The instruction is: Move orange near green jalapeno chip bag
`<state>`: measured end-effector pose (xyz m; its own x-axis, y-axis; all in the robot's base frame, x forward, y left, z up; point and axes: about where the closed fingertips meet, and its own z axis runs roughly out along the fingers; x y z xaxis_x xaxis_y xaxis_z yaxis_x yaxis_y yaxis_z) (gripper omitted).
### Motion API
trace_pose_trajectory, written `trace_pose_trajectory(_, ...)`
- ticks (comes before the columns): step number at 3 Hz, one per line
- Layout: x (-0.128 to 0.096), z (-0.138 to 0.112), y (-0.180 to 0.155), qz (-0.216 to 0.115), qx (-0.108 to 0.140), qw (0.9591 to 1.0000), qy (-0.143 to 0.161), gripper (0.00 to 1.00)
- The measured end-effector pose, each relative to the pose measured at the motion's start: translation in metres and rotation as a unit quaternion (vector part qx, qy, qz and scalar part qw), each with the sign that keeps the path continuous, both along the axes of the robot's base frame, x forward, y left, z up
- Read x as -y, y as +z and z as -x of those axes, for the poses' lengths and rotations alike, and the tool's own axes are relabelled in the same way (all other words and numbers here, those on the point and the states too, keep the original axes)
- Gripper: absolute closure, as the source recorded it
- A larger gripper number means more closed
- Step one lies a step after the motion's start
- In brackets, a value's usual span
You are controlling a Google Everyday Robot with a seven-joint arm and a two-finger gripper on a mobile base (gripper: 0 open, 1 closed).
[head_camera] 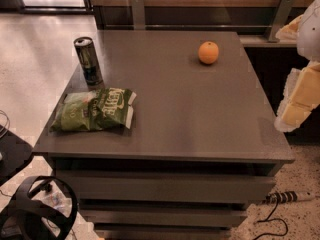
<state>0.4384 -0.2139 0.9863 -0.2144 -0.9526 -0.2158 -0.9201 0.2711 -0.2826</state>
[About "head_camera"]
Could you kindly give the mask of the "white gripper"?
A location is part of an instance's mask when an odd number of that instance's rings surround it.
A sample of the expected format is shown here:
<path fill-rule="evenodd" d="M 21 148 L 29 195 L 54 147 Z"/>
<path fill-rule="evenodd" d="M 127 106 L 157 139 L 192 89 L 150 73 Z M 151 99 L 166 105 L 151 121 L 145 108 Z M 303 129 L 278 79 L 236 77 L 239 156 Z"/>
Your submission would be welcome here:
<path fill-rule="evenodd" d="M 279 29 L 279 40 L 296 40 L 297 51 L 309 61 L 320 61 L 320 0 L 314 0 L 304 14 Z M 299 128 L 320 105 L 320 63 L 309 63 L 289 73 L 274 122 L 280 132 Z"/>

